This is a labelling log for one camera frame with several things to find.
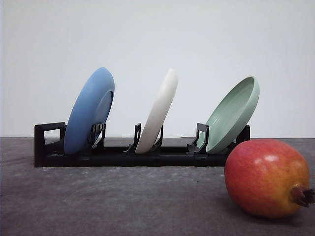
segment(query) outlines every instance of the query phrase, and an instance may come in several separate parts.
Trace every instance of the black dish rack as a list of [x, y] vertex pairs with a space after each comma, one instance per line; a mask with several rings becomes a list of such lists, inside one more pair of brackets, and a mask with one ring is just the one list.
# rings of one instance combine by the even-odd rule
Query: black dish rack
[[[45, 144], [44, 132], [60, 130], [57, 142]], [[236, 142], [232, 142], [224, 151], [218, 154], [207, 154], [206, 147], [209, 139], [209, 126], [197, 124], [197, 132], [191, 144], [180, 147], [165, 147], [163, 142], [163, 126], [160, 137], [151, 150], [144, 154], [135, 154], [140, 139], [141, 124], [134, 129], [133, 144], [127, 147], [106, 146], [106, 124], [95, 124], [91, 127], [90, 142], [86, 147], [73, 155], [66, 155], [63, 151], [63, 141], [66, 124], [50, 123], [38, 124], [34, 127], [34, 166], [35, 167], [63, 167], [63, 166], [224, 166], [228, 155], [241, 142], [250, 139], [250, 127], [246, 125], [238, 135]], [[95, 134], [102, 131], [101, 138], [96, 142]], [[205, 140], [201, 147], [197, 147], [200, 132], [204, 132]]]

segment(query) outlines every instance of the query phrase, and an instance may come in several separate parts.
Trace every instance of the green plate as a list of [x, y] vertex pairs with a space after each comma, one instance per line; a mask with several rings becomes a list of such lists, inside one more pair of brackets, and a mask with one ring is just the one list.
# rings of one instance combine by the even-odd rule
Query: green plate
[[[236, 85], [217, 106], [207, 121], [209, 142], [207, 153], [223, 151], [246, 126], [259, 99], [259, 84], [254, 77], [248, 77]], [[204, 142], [201, 132], [197, 146]]]

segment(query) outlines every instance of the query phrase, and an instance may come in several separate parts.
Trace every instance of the white wall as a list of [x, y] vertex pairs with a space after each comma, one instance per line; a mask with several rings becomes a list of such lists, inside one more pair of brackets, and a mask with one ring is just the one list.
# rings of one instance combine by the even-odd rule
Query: white wall
[[1, 136], [66, 121], [99, 67], [116, 91], [112, 137], [146, 121], [169, 67], [165, 136], [193, 136], [243, 78], [260, 82], [252, 137], [315, 137], [314, 0], [3, 0]]

